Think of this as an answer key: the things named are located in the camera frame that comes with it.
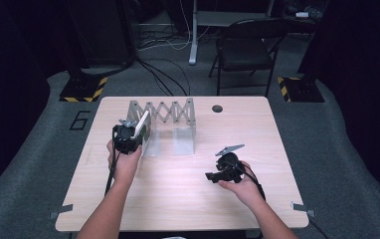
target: desk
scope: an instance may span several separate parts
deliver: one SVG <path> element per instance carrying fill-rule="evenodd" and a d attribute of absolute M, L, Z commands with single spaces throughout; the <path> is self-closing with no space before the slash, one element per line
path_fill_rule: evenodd
<path fill-rule="evenodd" d="M 129 102 L 157 106 L 184 97 L 110 97 L 101 100 L 85 143 L 64 205 L 73 211 L 61 213 L 59 231 L 79 231 L 101 202 L 108 177 L 106 143 L 112 127 L 127 115 Z M 265 191 L 267 202 L 288 227 L 305 227 L 302 204 L 283 142 L 268 100 L 263 97 L 194 97 L 196 114 L 195 153 L 173 155 L 172 146 L 162 155 L 144 156 L 128 192 L 123 212 L 123 231 L 238 230 L 259 228 L 252 212 L 234 193 L 207 180 L 205 172 L 216 172 L 215 153 L 224 146 L 245 144 L 234 151 L 248 162 Z M 213 105 L 223 107 L 221 113 Z M 161 140 L 171 140 L 165 131 Z"/>
<path fill-rule="evenodd" d="M 238 13 L 238 12 L 210 12 L 198 11 L 197 0 L 193 0 L 193 39 L 190 50 L 189 64 L 195 65 L 197 58 L 197 27 L 198 26 L 216 26 L 228 27 L 231 24 L 245 19 L 266 18 L 271 16 L 275 0 L 270 0 L 268 11 L 266 13 Z"/>

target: person's left hand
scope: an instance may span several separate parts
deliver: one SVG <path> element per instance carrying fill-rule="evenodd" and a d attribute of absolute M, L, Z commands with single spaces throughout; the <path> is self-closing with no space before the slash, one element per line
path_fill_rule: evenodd
<path fill-rule="evenodd" d="M 113 154 L 112 139 L 108 142 L 106 147 L 109 151 L 108 162 L 110 168 Z M 141 145 L 134 153 L 129 155 L 119 153 L 118 150 L 115 150 L 115 156 L 118 157 L 118 160 L 116 161 L 115 174 L 113 176 L 114 185 L 120 184 L 126 188 L 129 188 L 137 170 L 138 160 L 141 156 Z"/>

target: gray carpet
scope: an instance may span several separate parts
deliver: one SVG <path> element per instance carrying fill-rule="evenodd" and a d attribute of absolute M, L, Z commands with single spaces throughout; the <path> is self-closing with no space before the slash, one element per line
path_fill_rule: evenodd
<path fill-rule="evenodd" d="M 303 37 L 285 39 L 281 48 L 269 101 L 283 138 L 301 197 L 316 212 L 312 220 L 329 238 L 380 238 L 380 185 L 368 173 L 345 133 L 344 121 L 333 94 L 317 82 L 325 98 L 323 104 L 286 103 L 277 77 L 297 77 L 307 46 Z M 207 78 L 215 56 L 214 41 L 199 46 L 196 66 L 188 65 L 190 46 L 181 51 L 170 47 L 138 53 L 177 80 L 185 89 L 181 66 L 189 80 L 191 96 L 216 94 L 216 79 Z M 102 72 L 107 69 L 96 69 Z M 59 93 L 67 73 L 48 79 L 51 95 L 47 107 L 10 166 L 0 177 L 0 238 L 69 238 L 55 229 L 48 214 L 60 207 L 92 125 L 99 101 L 61 103 Z M 175 96 L 181 90 L 164 80 Z M 229 95 L 261 95 L 251 89 Z M 134 63 L 129 69 L 108 78 L 102 97 L 163 96 L 153 77 Z M 88 118 L 84 130 L 69 130 L 79 111 Z M 321 238 L 313 226 L 294 229 L 299 238 Z"/>

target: chair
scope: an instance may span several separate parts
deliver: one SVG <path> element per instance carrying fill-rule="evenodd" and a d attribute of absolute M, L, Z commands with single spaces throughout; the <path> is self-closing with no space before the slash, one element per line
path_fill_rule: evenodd
<path fill-rule="evenodd" d="M 232 87 L 267 87 L 265 92 L 267 97 L 279 45 L 286 34 L 287 24 L 280 18 L 243 20 L 226 28 L 222 37 L 216 42 L 217 56 L 209 73 L 210 78 L 214 69 L 218 69 L 217 96 L 220 95 L 222 71 L 252 71 L 250 73 L 252 76 L 257 70 L 270 70 L 267 84 Z"/>

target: hand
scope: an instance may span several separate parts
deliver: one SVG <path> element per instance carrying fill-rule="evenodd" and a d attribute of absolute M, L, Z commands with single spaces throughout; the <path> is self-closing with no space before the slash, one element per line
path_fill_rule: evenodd
<path fill-rule="evenodd" d="M 108 162 L 110 168 L 112 164 L 113 154 L 112 140 L 108 142 L 106 147 L 109 151 Z M 131 186 L 131 182 L 133 181 L 134 175 L 137 170 L 138 160 L 141 156 L 141 145 L 137 148 L 137 150 L 134 153 L 129 155 L 120 153 L 118 150 L 115 150 L 115 156 L 118 157 L 118 160 L 116 161 L 115 174 L 113 176 L 113 185 L 120 184 L 128 189 Z"/>
<path fill-rule="evenodd" d="M 250 168 L 249 164 L 242 161 L 242 164 Z M 255 177 L 250 170 L 246 170 L 252 177 Z M 256 183 L 247 175 L 244 175 L 243 180 L 239 183 L 227 182 L 224 180 L 218 181 L 218 184 L 236 194 L 241 202 L 243 202 L 249 208 L 253 208 L 259 201 L 265 201 L 259 192 Z"/>

